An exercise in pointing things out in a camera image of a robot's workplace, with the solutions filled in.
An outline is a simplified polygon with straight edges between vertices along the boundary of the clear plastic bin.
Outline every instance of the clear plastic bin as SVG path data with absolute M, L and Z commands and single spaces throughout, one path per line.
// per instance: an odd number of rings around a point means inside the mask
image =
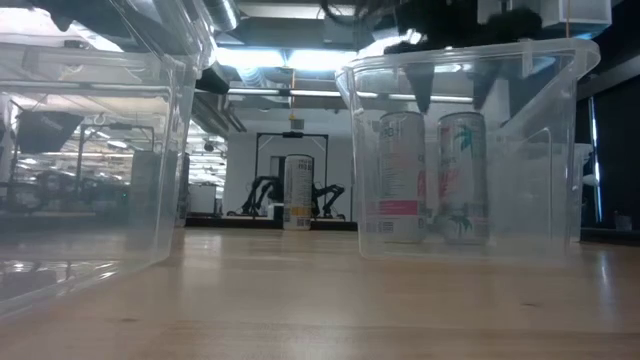
M 576 83 L 599 59 L 595 43 L 560 39 L 340 71 L 362 254 L 561 257 L 577 211 Z
M 580 241 L 580 229 L 582 227 L 582 188 L 584 185 L 584 166 L 589 161 L 593 146 L 590 144 L 576 144 L 574 148 L 575 160 L 573 161 L 573 187 L 572 199 L 573 209 L 571 210 L 574 219 L 571 225 L 571 241 Z
M 195 81 L 213 47 L 182 2 L 130 3 L 139 9 L 115 12 L 135 30 L 124 49 L 96 34 L 83 43 L 79 24 L 56 33 L 42 9 L 9 9 L 41 33 L 0 26 L 0 318 L 169 254 Z M 162 22 L 140 22 L 152 10 Z M 144 31 L 159 28 L 175 37 L 154 43 Z

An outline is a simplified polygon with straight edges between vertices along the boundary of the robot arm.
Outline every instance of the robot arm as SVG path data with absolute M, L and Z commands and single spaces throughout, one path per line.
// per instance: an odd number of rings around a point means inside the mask
M 332 218 L 331 207 L 333 206 L 333 203 L 335 203 L 336 200 L 338 200 L 340 195 L 342 195 L 343 193 L 344 193 L 344 187 L 337 184 L 329 185 L 322 189 L 316 189 L 314 185 L 313 191 L 312 191 L 313 216 L 317 217 L 320 214 L 320 209 L 318 206 L 318 198 L 320 198 L 321 196 L 332 194 L 331 199 L 329 199 L 329 201 L 327 201 L 327 203 L 322 207 L 323 216 L 325 218 Z
M 269 183 L 263 186 L 262 194 L 260 195 L 259 200 L 256 201 L 256 193 L 258 192 L 258 188 L 260 187 L 263 181 L 268 181 Z M 249 192 L 247 201 L 245 201 L 244 204 L 242 205 L 242 213 L 245 215 L 252 215 L 256 213 L 257 212 L 256 205 L 258 205 L 258 208 L 259 208 L 259 204 L 262 203 L 262 199 L 266 194 L 266 190 L 268 190 L 270 186 L 275 186 L 274 183 L 279 184 L 280 178 L 278 178 L 277 176 L 258 176 L 255 180 L 253 180 L 253 183 L 251 184 L 251 191 Z
M 327 188 L 329 189 L 328 192 L 330 192 L 332 195 L 331 199 L 329 199 L 329 201 L 327 201 L 327 203 L 322 207 L 322 212 L 324 212 L 325 217 L 331 217 L 331 207 L 333 206 L 333 203 L 338 200 L 340 195 L 344 193 L 344 187 L 334 184 L 328 186 Z

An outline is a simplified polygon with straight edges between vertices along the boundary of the aluminum can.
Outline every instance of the aluminum can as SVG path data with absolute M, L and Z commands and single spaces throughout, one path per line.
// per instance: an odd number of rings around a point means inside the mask
M 449 243 L 486 244 L 489 205 L 484 117 L 475 112 L 442 117 L 438 121 L 438 143 L 437 225 Z
M 309 155 L 288 155 L 284 160 L 285 230 L 311 228 L 311 186 L 313 158 Z
M 426 235 L 424 129 L 420 113 L 380 118 L 377 233 L 385 241 L 419 243 Z

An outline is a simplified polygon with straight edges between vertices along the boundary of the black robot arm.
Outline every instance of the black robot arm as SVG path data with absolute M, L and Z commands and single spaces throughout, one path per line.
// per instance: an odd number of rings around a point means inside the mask
M 336 200 L 338 200 L 340 195 L 342 195 L 343 193 L 344 193 L 344 186 L 340 186 L 337 184 L 329 185 L 322 189 L 316 189 L 314 185 L 312 188 L 313 196 L 311 199 L 313 202 L 313 209 L 312 209 L 313 216 L 318 217 L 318 215 L 320 214 L 320 207 L 318 206 L 318 198 L 321 196 L 332 194 L 331 199 L 329 199 L 329 201 L 327 201 L 327 203 L 322 207 L 323 216 L 325 218 L 331 218 L 332 217 L 331 207 L 333 206 L 333 203 L 335 203 Z
M 260 194 L 259 199 L 257 201 L 255 201 L 256 193 L 258 192 L 258 188 L 260 187 L 260 185 L 264 181 L 268 181 L 268 183 L 265 184 L 262 187 L 262 194 Z M 255 180 L 253 180 L 253 183 L 251 184 L 251 191 L 249 192 L 249 196 L 247 197 L 247 201 L 245 201 L 244 204 L 242 205 L 242 213 L 245 214 L 245 215 L 257 214 L 258 209 L 260 208 L 260 204 L 262 203 L 262 200 L 264 199 L 264 196 L 265 196 L 265 194 L 267 193 L 267 190 L 270 187 L 273 187 L 272 191 L 275 191 L 276 194 L 282 193 L 282 190 L 278 189 L 278 186 L 280 188 L 282 187 L 282 184 L 280 182 L 280 178 L 279 177 L 277 177 L 277 176 L 258 176 Z

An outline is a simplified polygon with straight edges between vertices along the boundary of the table surface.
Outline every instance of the table surface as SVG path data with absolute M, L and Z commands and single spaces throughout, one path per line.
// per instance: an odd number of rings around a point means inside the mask
M 640 248 L 543 268 L 361 258 L 356 233 L 193 229 L 0 327 L 2 359 L 640 359 Z

